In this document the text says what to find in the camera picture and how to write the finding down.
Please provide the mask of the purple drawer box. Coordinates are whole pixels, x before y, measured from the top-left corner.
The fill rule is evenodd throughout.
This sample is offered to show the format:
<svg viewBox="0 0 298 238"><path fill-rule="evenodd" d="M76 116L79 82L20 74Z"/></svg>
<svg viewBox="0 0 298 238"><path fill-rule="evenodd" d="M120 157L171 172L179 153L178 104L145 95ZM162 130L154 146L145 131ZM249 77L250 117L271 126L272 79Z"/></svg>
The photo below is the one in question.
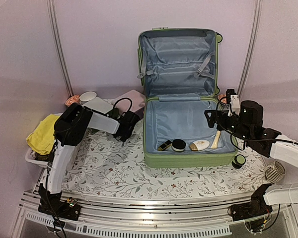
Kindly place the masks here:
<svg viewBox="0 0 298 238"><path fill-rule="evenodd" d="M136 90L131 90L114 99L111 104L114 105L121 98L129 98L132 101L132 107L130 111L137 114L141 119L143 118L146 97L142 93ZM126 112L129 107L130 101L126 99L119 101L116 105L116 108L118 108L119 112L121 113Z"/></svg>

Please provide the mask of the white green drawer box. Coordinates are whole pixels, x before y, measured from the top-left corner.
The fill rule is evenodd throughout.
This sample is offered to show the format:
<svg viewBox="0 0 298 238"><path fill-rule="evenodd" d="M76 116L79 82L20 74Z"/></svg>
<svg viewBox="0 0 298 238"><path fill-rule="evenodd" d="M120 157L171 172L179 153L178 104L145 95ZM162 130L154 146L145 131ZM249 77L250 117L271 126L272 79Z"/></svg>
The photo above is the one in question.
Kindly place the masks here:
<svg viewBox="0 0 298 238"><path fill-rule="evenodd" d="M83 106L101 112L114 119L117 119L120 116L119 110L117 108L113 108L111 101L107 102L99 97L95 97L94 99L84 103Z"/></svg>

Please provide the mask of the green hard-shell suitcase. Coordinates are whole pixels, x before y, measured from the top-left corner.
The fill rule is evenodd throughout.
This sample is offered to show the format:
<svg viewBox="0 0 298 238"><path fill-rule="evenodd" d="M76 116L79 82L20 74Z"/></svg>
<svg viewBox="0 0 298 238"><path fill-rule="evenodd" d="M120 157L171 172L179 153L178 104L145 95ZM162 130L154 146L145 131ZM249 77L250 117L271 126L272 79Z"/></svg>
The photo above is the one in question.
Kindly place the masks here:
<svg viewBox="0 0 298 238"><path fill-rule="evenodd" d="M237 154L237 141L222 132L217 149L191 151L196 140L213 142L205 110L220 109L216 99L219 33L211 29L154 29L138 37L139 78L146 97L143 122L145 163L152 168L224 166ZM186 142L183 152L167 140Z"/></svg>

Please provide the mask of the yellow garment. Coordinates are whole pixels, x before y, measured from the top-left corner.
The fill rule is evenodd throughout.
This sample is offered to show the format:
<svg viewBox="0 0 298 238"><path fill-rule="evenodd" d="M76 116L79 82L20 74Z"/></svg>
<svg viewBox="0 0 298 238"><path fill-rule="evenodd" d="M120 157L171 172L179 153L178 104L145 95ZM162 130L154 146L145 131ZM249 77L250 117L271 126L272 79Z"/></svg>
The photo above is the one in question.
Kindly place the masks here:
<svg viewBox="0 0 298 238"><path fill-rule="evenodd" d="M54 124L60 116L50 114L26 138L27 145L40 155L47 155L54 144Z"/></svg>

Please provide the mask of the white perforated plastic basket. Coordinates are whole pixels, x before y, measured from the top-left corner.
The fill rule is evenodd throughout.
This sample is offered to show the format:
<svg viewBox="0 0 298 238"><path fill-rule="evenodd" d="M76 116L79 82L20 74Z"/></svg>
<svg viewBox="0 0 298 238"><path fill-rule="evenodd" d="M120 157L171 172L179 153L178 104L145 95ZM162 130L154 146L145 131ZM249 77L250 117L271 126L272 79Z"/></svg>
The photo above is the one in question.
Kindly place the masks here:
<svg viewBox="0 0 298 238"><path fill-rule="evenodd" d="M67 165L67 170L71 169L73 167L75 158L77 156L77 151L74 151L70 156L70 161ZM31 148L28 148L26 154L25 154L25 160L29 163L35 164L41 168L46 168L47 166L47 159L48 155L40 155L33 151Z"/></svg>

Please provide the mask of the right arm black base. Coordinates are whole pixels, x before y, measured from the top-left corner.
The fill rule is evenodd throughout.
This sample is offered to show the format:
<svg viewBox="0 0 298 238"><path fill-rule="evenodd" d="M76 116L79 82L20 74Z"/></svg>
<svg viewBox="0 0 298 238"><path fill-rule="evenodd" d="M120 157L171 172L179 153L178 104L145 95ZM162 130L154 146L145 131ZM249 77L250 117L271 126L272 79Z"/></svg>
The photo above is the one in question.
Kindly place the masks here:
<svg viewBox="0 0 298 238"><path fill-rule="evenodd" d="M231 205L230 214L233 221L270 214L273 209L272 206L266 204L264 194L271 185L271 183L267 183L259 186L251 195L250 202Z"/></svg>

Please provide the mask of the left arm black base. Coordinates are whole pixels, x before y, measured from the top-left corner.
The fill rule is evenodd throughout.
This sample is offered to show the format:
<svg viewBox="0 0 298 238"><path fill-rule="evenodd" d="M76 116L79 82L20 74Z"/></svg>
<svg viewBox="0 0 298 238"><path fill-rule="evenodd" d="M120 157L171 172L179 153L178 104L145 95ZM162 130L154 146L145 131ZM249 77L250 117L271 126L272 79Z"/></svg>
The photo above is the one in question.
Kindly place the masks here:
<svg viewBox="0 0 298 238"><path fill-rule="evenodd" d="M40 205L38 211L59 218L78 221L82 207L71 197L61 201L62 193L50 194L46 190L39 191Z"/></svg>

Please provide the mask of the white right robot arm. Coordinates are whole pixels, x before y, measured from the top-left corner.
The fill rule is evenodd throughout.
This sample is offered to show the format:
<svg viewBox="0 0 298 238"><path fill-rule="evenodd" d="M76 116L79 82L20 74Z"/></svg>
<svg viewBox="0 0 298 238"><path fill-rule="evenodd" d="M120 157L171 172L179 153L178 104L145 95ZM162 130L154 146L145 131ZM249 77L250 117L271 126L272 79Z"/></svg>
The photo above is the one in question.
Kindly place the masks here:
<svg viewBox="0 0 298 238"><path fill-rule="evenodd" d="M246 147L260 155L283 161L298 168L298 142L290 140L281 132L263 127L263 106L252 100L240 101L233 89L226 91L228 110L206 110L205 117L210 128L226 131L243 140ZM258 216L266 205L298 204L298 183L265 184L259 197L247 205L251 216Z"/></svg>

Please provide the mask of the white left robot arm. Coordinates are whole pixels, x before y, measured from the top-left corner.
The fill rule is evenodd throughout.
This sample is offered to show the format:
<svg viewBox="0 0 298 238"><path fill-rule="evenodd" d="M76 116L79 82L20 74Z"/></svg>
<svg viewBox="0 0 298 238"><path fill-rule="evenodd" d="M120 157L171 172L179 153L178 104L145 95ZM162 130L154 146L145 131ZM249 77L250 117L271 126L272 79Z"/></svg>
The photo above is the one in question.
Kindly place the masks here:
<svg viewBox="0 0 298 238"><path fill-rule="evenodd" d="M88 128L112 134L125 142L132 135L140 117L127 111L117 118L79 105L69 106L54 124L54 144L47 163L48 176L44 188L50 194L61 193L62 180L76 147Z"/></svg>

